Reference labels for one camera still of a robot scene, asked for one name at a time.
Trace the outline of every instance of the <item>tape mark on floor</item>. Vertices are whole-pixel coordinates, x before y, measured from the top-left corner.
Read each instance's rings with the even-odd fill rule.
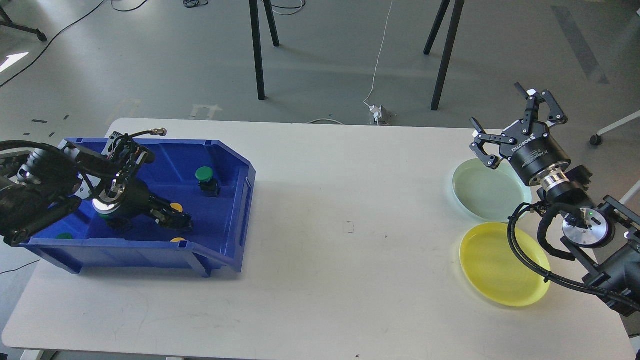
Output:
[[[207,116],[203,119],[198,117],[198,112],[200,110],[209,110]],[[222,108],[218,105],[193,105],[193,109],[191,109],[191,114],[189,115],[190,120],[213,120],[213,116],[215,116],[217,111],[222,111]]]
[[[598,60],[596,60],[596,56],[593,54],[587,40],[578,28],[578,24],[573,18],[573,15],[571,15],[569,8],[564,6],[551,6],[551,9],[555,13],[560,28],[567,41],[569,41],[569,45],[571,45],[571,49],[576,59],[578,59],[582,71],[587,75],[587,78],[598,84],[608,84],[609,80],[604,70],[600,67]]]
[[[356,228],[353,225],[353,221],[345,221],[342,223],[342,232],[345,234],[354,234],[356,232]]]
[[[105,125],[111,125],[113,121],[116,120],[116,118],[133,117],[133,115],[136,113],[136,111],[140,107],[141,103],[142,103],[142,100],[140,99],[122,99],[113,109],[111,114],[109,114],[109,117],[104,122]],[[126,113],[127,108],[125,106],[129,104],[131,105],[131,109],[129,110],[128,113]]]

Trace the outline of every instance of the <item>plate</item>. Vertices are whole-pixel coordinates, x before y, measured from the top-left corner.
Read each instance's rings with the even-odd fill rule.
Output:
[[[523,202],[531,203],[531,189],[507,161],[492,170],[479,159],[462,163],[453,174],[453,193],[469,213],[485,222],[507,222]]]
[[[538,265],[550,270],[545,251],[516,229],[518,244]],[[507,240],[507,225],[487,223],[471,229],[460,245],[460,264],[467,279],[485,297],[507,306],[528,306],[547,293],[549,282],[516,258]]]

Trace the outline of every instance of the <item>stand leg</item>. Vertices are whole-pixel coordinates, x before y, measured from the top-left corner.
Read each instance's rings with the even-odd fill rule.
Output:
[[[276,30],[276,22],[273,19],[273,8],[271,7],[271,0],[264,0],[264,9],[267,11],[267,21],[269,22],[269,30],[271,30],[271,40],[273,46],[280,46],[280,40],[278,39],[278,30]]]
[[[262,73],[262,48],[260,47],[260,19],[258,0],[249,0],[251,12],[251,32],[253,36],[253,58],[255,60],[255,80],[258,83],[258,100],[264,100],[264,74]]]
[[[640,181],[638,181],[626,194],[620,199],[620,204],[626,205],[631,198],[640,192]]]
[[[460,15],[462,15],[462,6],[464,6],[464,4],[465,0],[456,0],[456,2],[453,4],[451,24],[449,25],[447,41],[444,45],[444,53],[442,54],[442,61],[440,62],[440,70],[438,71],[438,79],[436,80],[436,89],[433,92],[433,99],[431,100],[431,109],[434,111],[437,110],[438,105],[440,105],[440,96],[442,95],[444,80],[447,77],[449,60],[451,59],[451,51],[453,50],[453,43],[454,41],[456,41],[458,24],[460,23]]]
[[[40,41],[47,41],[47,37],[42,32],[40,32],[40,29],[27,28],[26,26],[22,26],[14,23],[11,20],[11,18],[9,18],[9,15],[7,15],[6,12],[4,12],[4,9],[2,9],[2,6],[0,6],[0,17],[2,18],[0,19],[0,26],[6,26],[7,28],[25,31],[27,33],[32,33],[37,35]]]
[[[604,129],[598,131],[598,135],[604,135],[604,134],[608,133],[609,131],[611,131],[613,129],[616,129],[617,127],[620,127],[620,126],[626,124],[627,122],[630,122],[631,120],[635,120],[635,119],[638,119],[638,118],[640,118],[640,111],[636,111],[635,113],[625,117],[624,119],[618,120],[618,121],[614,122],[613,124],[605,127]]]
[[[429,40],[427,40],[427,44],[424,46],[424,54],[428,55],[431,52],[431,48],[433,47],[433,42],[436,40],[436,36],[438,35],[438,30],[440,30],[440,25],[442,25],[442,20],[444,19],[445,13],[447,13],[447,9],[449,8],[449,3],[451,0],[442,0],[440,3],[440,9],[436,14],[436,21],[433,23],[433,27],[431,28],[431,32],[429,33]]]

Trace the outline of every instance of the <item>light green plate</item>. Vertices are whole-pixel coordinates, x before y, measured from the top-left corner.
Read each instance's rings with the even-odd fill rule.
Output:
[[[507,222],[523,202],[531,202],[526,187],[507,161],[496,170],[479,159],[462,163],[453,174],[453,192],[458,202],[485,222]]]

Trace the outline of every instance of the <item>green button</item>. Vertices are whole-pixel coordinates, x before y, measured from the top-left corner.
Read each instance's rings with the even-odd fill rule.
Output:
[[[210,167],[199,168],[198,170],[196,170],[196,179],[205,183],[213,179],[213,169]]]
[[[56,239],[73,240],[74,237],[70,233],[61,233],[56,236]]]

